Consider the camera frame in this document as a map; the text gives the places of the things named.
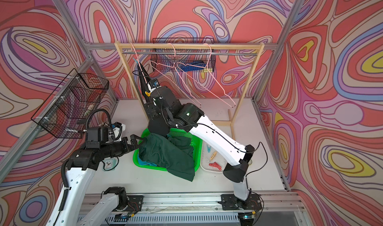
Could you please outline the black t-shirt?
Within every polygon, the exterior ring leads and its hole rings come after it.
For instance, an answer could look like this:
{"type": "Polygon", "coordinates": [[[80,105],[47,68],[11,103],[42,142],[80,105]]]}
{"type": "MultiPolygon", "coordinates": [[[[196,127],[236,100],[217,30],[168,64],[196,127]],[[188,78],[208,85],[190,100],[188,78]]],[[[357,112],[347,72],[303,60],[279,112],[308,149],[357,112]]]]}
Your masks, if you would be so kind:
{"type": "MultiPolygon", "coordinates": [[[[143,70],[145,72],[145,75],[147,76],[146,79],[149,82],[151,78],[149,77],[149,74],[144,69],[144,67],[143,70]]],[[[144,110],[149,119],[148,130],[152,134],[155,133],[163,137],[167,137],[168,133],[170,132],[170,126],[166,123],[165,119],[163,118],[163,115],[161,114],[162,108],[160,106],[154,105],[153,99],[146,96],[145,90],[147,89],[147,84],[145,83],[143,77],[141,76],[141,73],[139,72],[138,65],[135,72],[137,73],[135,73],[134,75],[137,75],[140,79],[141,93],[146,101],[146,103],[144,104],[144,110]]]]}

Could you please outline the dark green t-shirt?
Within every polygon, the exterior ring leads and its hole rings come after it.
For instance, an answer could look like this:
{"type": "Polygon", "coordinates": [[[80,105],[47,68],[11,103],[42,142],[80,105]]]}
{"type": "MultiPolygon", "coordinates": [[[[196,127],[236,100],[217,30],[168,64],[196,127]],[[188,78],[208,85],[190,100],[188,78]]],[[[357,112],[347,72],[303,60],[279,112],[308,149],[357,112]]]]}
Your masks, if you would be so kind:
{"type": "Polygon", "coordinates": [[[170,174],[187,181],[195,176],[194,147],[184,136],[164,137],[151,133],[139,144],[139,158],[165,168],[170,174]]]}

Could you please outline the wooden clothespin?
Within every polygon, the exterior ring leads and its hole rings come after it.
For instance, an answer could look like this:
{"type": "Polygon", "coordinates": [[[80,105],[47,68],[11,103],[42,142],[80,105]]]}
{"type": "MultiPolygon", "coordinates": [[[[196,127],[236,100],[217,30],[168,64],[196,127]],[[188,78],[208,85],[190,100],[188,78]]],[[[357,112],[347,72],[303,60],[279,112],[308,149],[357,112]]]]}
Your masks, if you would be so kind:
{"type": "Polygon", "coordinates": [[[216,157],[216,155],[217,155],[217,152],[214,151],[214,152],[212,153],[212,155],[210,156],[209,160],[212,161],[212,160],[216,157]]]}

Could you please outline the red clothespin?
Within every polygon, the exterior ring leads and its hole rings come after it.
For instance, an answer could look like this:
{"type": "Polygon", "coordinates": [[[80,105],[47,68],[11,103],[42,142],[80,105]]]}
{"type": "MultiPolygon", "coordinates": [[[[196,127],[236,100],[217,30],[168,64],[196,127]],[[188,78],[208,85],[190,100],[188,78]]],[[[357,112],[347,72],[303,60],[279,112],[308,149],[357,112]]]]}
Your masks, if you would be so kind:
{"type": "Polygon", "coordinates": [[[222,167],[221,167],[218,163],[216,163],[216,162],[213,163],[213,166],[214,166],[215,168],[217,168],[219,171],[222,170],[222,167]]]}
{"type": "Polygon", "coordinates": [[[214,168],[218,168],[218,164],[216,162],[209,163],[209,166],[214,167],[214,168]]]}

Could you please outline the teal t-shirt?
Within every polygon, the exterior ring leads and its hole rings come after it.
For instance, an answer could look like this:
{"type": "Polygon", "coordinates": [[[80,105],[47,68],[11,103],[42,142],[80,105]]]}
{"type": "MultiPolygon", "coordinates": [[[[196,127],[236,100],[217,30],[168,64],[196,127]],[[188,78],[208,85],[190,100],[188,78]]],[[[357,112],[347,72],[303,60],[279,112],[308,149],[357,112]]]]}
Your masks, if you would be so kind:
{"type": "Polygon", "coordinates": [[[148,162],[148,161],[142,161],[140,158],[138,158],[138,164],[141,165],[141,166],[153,166],[153,167],[157,167],[157,165],[155,163],[148,162]]]}

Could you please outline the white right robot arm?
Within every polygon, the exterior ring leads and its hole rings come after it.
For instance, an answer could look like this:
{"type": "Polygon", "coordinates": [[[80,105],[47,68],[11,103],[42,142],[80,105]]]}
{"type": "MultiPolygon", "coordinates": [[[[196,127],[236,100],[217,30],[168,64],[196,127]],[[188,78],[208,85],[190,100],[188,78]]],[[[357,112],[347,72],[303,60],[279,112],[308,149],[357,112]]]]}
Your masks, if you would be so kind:
{"type": "Polygon", "coordinates": [[[167,136],[177,128],[191,133],[213,147],[227,161],[223,175],[233,182],[234,196],[246,201],[249,190],[245,175],[255,151],[252,145],[244,146],[221,131],[206,114],[192,103],[181,104],[166,86],[149,87],[142,92],[144,109],[151,133],[167,136]]]}

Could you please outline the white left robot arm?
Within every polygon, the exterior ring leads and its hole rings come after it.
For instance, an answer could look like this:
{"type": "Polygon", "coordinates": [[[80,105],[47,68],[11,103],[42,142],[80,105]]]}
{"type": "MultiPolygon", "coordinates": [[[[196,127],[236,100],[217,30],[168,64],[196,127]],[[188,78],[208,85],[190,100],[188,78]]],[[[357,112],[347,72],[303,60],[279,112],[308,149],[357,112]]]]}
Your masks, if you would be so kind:
{"type": "Polygon", "coordinates": [[[129,207],[129,198],[123,187],[110,187],[102,193],[100,201],[82,219],[78,215],[86,191],[98,170],[107,158],[116,158],[139,149],[141,137],[122,137],[123,127],[114,133],[111,116],[105,109],[97,109],[88,114],[85,121],[85,142],[60,169],[63,187],[48,219],[48,226],[100,226],[113,211],[124,211],[129,207]],[[90,127],[92,117],[98,112],[107,116],[107,126],[90,127]]]}

